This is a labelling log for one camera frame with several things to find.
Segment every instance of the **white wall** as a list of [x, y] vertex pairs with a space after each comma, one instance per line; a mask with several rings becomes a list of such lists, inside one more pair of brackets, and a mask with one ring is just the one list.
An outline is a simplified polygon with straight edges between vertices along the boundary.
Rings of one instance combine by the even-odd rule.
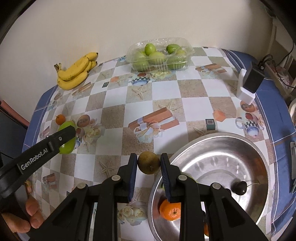
[[259, 0], [37, 0], [0, 45], [0, 98], [30, 120], [56, 84], [53, 67], [98, 51], [98, 62], [142, 40], [184, 37], [262, 57], [271, 19]]

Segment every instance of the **plastic fruit box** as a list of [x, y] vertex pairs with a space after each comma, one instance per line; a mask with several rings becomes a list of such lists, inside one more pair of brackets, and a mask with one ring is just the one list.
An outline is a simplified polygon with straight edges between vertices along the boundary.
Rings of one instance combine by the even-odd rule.
[[[145, 46], [148, 43], [152, 43], [156, 47], [156, 51], [162, 54], [146, 55]], [[169, 44], [176, 44], [180, 47], [176, 48], [174, 53], [169, 54], [166, 50]], [[135, 71], [139, 72], [186, 70], [193, 54], [194, 50], [186, 39], [162, 38], [131, 45], [126, 55], [126, 61], [131, 64]]]

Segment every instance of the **banana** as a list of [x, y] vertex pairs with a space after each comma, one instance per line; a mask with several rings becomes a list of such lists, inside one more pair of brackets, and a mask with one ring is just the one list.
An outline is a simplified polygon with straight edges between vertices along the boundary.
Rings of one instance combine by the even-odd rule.
[[87, 65], [86, 69], [84, 70], [84, 72], [89, 72], [91, 69], [91, 61], [89, 61], [89, 64]]
[[98, 57], [98, 53], [90, 52], [85, 57], [89, 58], [90, 61], [94, 61]]
[[63, 90], [71, 90], [76, 86], [80, 85], [87, 78], [87, 75], [88, 75], [87, 72], [82, 72], [77, 77], [75, 77], [70, 81], [64, 81], [58, 76], [57, 84]]
[[72, 65], [67, 70], [59, 70], [57, 72], [59, 78], [64, 81], [70, 81], [76, 76], [78, 76], [81, 72], [83, 72], [89, 64], [89, 59], [87, 57], [83, 57], [82, 60], [77, 61], [78, 64]]
[[97, 65], [97, 63], [98, 63], [97, 61], [92, 61], [90, 69], [93, 69]]

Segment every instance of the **screw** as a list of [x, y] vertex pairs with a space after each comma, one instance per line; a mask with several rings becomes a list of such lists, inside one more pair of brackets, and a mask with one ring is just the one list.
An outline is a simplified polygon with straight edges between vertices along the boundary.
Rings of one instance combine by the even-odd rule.
[[187, 176], [185, 176], [185, 175], [180, 175], [180, 176], [178, 176], [178, 178], [179, 178], [180, 181], [187, 180]]
[[119, 175], [114, 175], [114, 176], [112, 176], [112, 180], [113, 181], [119, 181], [120, 180], [120, 176]]
[[219, 183], [213, 183], [212, 184], [213, 188], [219, 190], [221, 188], [221, 185]]
[[86, 184], [85, 184], [85, 183], [79, 183], [79, 184], [77, 185], [77, 187], [78, 187], [78, 189], [83, 189], [83, 188], [86, 187]]

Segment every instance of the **stainless steel basin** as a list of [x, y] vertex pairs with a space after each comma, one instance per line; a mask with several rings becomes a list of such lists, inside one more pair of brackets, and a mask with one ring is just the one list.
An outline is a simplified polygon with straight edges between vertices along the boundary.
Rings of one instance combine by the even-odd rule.
[[[218, 182], [224, 188], [231, 189], [236, 181], [244, 180], [248, 185], [259, 183], [248, 186], [243, 196], [231, 192], [232, 197], [258, 224], [269, 195], [269, 172], [264, 156], [248, 139], [231, 133], [209, 134], [190, 142], [170, 161], [201, 184]], [[149, 226], [156, 240], [179, 241], [180, 220], [167, 221], [158, 211], [166, 198], [161, 184], [160, 172], [150, 193]]]

